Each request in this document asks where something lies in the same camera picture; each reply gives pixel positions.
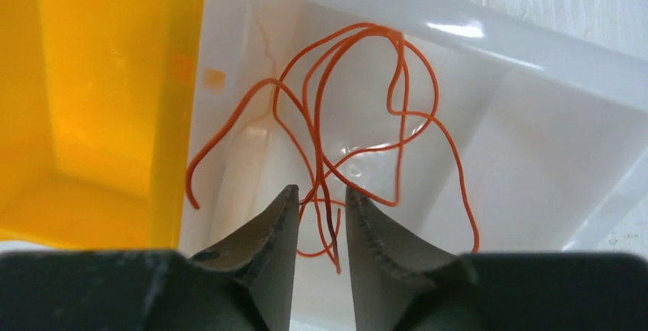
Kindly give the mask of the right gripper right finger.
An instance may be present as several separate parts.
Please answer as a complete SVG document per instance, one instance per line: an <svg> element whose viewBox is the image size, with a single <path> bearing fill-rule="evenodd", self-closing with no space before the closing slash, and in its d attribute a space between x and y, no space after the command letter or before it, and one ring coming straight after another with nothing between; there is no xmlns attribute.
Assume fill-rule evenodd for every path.
<svg viewBox="0 0 648 331"><path fill-rule="evenodd" d="M476 273L348 187L345 227L358 330L477 330Z"/></svg>

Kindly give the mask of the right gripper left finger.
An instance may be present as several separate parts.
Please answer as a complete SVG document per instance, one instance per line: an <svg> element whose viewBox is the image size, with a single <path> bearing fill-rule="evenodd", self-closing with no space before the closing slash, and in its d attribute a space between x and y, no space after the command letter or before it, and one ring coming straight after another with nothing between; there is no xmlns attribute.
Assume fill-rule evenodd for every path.
<svg viewBox="0 0 648 331"><path fill-rule="evenodd" d="M289 329L299 207L299 189L289 184L253 219L192 256L216 276L213 330Z"/></svg>

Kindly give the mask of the orange plastic bin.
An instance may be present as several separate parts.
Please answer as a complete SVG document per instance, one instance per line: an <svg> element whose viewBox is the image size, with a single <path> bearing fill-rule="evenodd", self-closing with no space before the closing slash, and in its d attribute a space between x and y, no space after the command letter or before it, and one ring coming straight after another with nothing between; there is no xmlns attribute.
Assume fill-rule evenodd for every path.
<svg viewBox="0 0 648 331"><path fill-rule="evenodd" d="M204 0L1 0L1 239L176 248Z"/></svg>

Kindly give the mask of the white plastic bin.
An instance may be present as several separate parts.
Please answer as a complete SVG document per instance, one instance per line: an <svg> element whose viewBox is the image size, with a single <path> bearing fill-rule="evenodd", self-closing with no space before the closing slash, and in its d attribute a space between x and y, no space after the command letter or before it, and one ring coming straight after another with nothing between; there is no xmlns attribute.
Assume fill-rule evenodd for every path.
<svg viewBox="0 0 648 331"><path fill-rule="evenodd" d="M383 37L358 42L333 68L322 143L342 173L394 197L384 212L422 239L473 246L467 196L486 251L596 248L647 205L647 65L462 0L205 0L189 154L224 125L258 81L278 77L306 46L359 22L403 32L432 65L439 91L409 54L402 122L386 109L397 54Z"/></svg>

